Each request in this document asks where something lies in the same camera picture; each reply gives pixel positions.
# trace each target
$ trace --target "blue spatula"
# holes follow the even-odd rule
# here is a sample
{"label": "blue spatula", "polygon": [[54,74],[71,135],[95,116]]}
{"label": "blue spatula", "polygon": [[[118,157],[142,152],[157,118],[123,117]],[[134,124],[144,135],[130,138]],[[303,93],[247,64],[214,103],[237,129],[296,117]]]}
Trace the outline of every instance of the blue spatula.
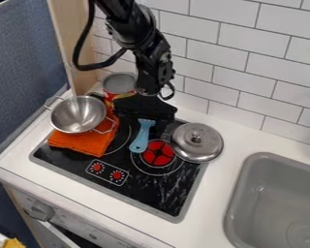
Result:
{"label": "blue spatula", "polygon": [[136,139],[130,144],[130,151],[142,153],[146,150],[149,138],[149,129],[155,126],[155,120],[138,119],[140,130]]}

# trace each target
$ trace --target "stove knob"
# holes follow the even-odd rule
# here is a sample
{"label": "stove knob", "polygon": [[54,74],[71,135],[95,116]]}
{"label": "stove knob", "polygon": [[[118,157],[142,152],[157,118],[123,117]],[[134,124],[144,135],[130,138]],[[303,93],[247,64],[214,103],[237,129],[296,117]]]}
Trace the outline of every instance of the stove knob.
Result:
{"label": "stove knob", "polygon": [[101,173],[103,170],[105,169],[105,166],[100,164],[100,163],[95,163],[92,167],[91,167],[91,171],[92,172],[96,172],[96,173]]}
{"label": "stove knob", "polygon": [[114,181],[122,181],[124,179],[124,174],[122,173],[121,170],[115,170],[111,175],[110,175],[110,180]]}

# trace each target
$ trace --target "red burner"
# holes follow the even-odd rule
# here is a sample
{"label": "red burner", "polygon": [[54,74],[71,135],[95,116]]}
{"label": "red burner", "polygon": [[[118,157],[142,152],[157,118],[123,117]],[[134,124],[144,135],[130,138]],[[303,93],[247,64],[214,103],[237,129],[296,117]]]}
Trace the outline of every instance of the red burner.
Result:
{"label": "red burner", "polygon": [[154,140],[142,153],[144,162],[152,167],[165,167],[174,159],[172,148],[164,141]]}

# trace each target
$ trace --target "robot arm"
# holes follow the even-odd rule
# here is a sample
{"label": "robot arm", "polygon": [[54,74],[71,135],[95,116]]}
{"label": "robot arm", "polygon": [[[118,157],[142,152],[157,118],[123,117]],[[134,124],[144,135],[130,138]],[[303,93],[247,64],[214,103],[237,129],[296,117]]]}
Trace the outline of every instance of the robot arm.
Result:
{"label": "robot arm", "polygon": [[[170,80],[174,77],[171,62],[171,47],[164,35],[156,28],[156,21],[151,11],[138,5],[135,0],[88,0],[89,19],[74,52],[73,61],[77,69],[90,71],[112,65],[127,49],[136,56],[138,68],[137,90],[145,96],[161,94],[167,85],[172,94],[174,87]],[[82,45],[93,24],[95,4],[107,16],[108,32],[122,47],[105,62],[92,65],[79,65],[78,58]]]}

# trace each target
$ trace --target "black stovetop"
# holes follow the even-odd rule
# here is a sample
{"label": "black stovetop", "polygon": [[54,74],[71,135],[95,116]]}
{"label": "black stovetop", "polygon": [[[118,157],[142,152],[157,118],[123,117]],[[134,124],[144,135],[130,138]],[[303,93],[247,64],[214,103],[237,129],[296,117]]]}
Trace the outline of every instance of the black stovetop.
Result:
{"label": "black stovetop", "polygon": [[115,139],[100,159],[53,148],[44,141],[33,152],[31,160],[177,222],[185,215],[203,172],[200,165],[184,162],[172,152],[171,132],[182,124],[175,121],[160,137],[151,132],[147,150],[142,154],[129,150],[139,124],[121,120]]}

